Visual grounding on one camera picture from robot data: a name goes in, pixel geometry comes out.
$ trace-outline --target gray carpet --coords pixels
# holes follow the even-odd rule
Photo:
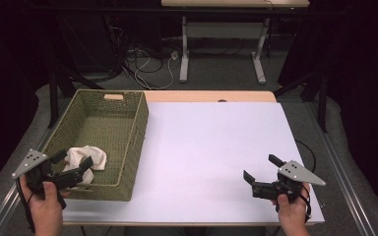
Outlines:
[[[285,56],[290,47],[291,37],[274,38],[272,44],[271,59],[262,58],[263,68],[266,72],[268,82],[264,86],[257,84],[253,64],[250,59],[250,52],[254,51],[256,42],[246,41],[243,48],[235,55],[198,55],[191,53],[189,62],[189,81],[186,84],[178,82],[180,72],[179,59],[170,61],[170,68],[174,76],[174,83],[168,89],[213,89],[213,90],[276,90],[279,88],[277,78],[284,63]],[[226,49],[228,41],[211,39],[205,42],[209,52],[221,52]],[[138,65],[143,65],[147,59],[139,59]],[[145,71],[156,69],[159,61],[152,61],[144,67]],[[139,73],[145,80],[161,87],[167,85],[171,76],[167,69],[167,60],[164,61],[162,69],[155,73]],[[119,77],[100,83],[106,89],[142,89],[130,76],[121,74]],[[326,222],[309,226],[312,235],[378,235],[378,199],[372,192],[364,175],[356,167],[347,149],[347,138],[343,129],[340,117],[339,106],[331,99],[327,106],[327,128],[328,133],[321,135],[315,125],[315,109],[312,103],[302,103],[298,98],[301,88],[294,89],[279,98],[283,105],[284,112],[289,122],[293,135],[299,141],[310,146],[317,157],[316,174],[327,182],[326,187],[315,187],[316,195],[320,200]],[[14,182],[11,173],[21,162],[23,155],[29,148],[37,148],[48,133],[46,126],[49,122],[49,94],[48,87],[41,88],[36,93],[39,97],[39,108],[35,114],[28,131],[20,141],[18,147],[3,167],[0,174],[0,207],[10,191]],[[60,101],[67,102],[60,96]],[[353,211],[350,210],[349,202],[345,198],[345,192],[341,187],[338,177],[330,162],[332,151],[327,148],[327,138],[334,147],[334,152],[344,168],[344,174],[358,196],[362,205],[365,217],[370,222],[372,230],[364,232],[356,223]],[[311,168],[312,157],[308,149],[298,145],[299,151],[304,160],[305,166]],[[9,221],[4,222],[1,235],[31,235],[27,230],[27,222],[24,210],[17,206]],[[88,235],[104,235],[108,230],[106,226],[86,227]],[[62,235],[81,235],[78,226],[66,226]],[[122,235],[122,227],[112,227],[108,235]]]

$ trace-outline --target basket handle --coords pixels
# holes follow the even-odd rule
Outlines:
[[[123,100],[124,95],[123,94],[106,94],[103,98],[106,100]]]

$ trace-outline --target floor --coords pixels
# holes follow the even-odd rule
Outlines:
[[[166,87],[172,82],[167,89],[175,90],[274,91],[279,88],[277,79],[291,43],[291,36],[277,36],[273,39],[271,57],[262,56],[261,61],[268,80],[264,86],[258,85],[251,62],[250,53],[256,45],[254,41],[210,39],[194,42],[191,44],[194,49],[190,50],[189,81],[186,84],[178,82],[180,59],[169,60],[167,57],[161,64],[158,59],[151,58],[145,65],[148,58],[138,58],[137,64],[141,70],[149,72],[159,68],[154,73],[139,72],[138,75],[157,87]],[[174,48],[167,50],[180,52]],[[136,59],[130,58],[129,65],[133,70],[136,66],[135,61]],[[87,76],[92,79],[100,77]],[[106,89],[143,89],[132,76],[125,73],[98,84]],[[78,89],[84,88],[80,84],[75,86]],[[309,226],[310,233],[322,236],[378,235],[378,199],[348,152],[347,138],[340,116],[341,109],[329,99],[326,116],[328,133],[322,133],[316,124],[316,106],[313,102],[301,102],[301,91],[302,88],[291,90],[278,97],[278,102],[283,105],[293,136],[307,144],[315,153],[315,173],[328,183],[324,188],[315,189],[326,222]],[[14,190],[10,175],[21,162],[26,149],[40,147],[50,132],[46,128],[49,122],[48,87],[39,89],[36,94],[39,97],[39,108],[34,120],[0,174],[0,235],[31,235],[27,229],[23,209],[16,206],[17,198],[7,194]],[[68,101],[60,95],[61,103],[67,104]],[[309,168],[312,165],[310,151],[301,144],[298,144],[298,149],[305,166]],[[123,233],[123,227],[86,226],[85,230],[88,235]],[[268,228],[269,232],[274,230],[274,227]],[[65,226],[62,232],[62,235],[81,234],[83,233],[79,226]]]

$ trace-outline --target white table surface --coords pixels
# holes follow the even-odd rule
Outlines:
[[[307,7],[308,0],[161,0],[165,7]]]
[[[275,207],[252,198],[242,175],[275,181],[269,154],[302,163],[279,103],[149,102],[149,109],[132,200],[66,200],[65,224],[279,223]],[[311,205],[308,223],[324,222],[313,191]]]

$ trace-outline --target metal bracket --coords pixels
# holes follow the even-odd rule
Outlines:
[[[24,160],[21,162],[20,166],[18,166],[17,170],[14,173],[12,173],[12,178],[19,178],[22,174],[30,171],[46,159],[48,159],[48,155],[43,154],[34,149],[30,149]]]
[[[307,170],[305,167],[294,160],[284,164],[279,168],[278,172],[294,181],[306,182],[319,186],[326,185],[326,182],[324,180],[320,179],[314,173]]]

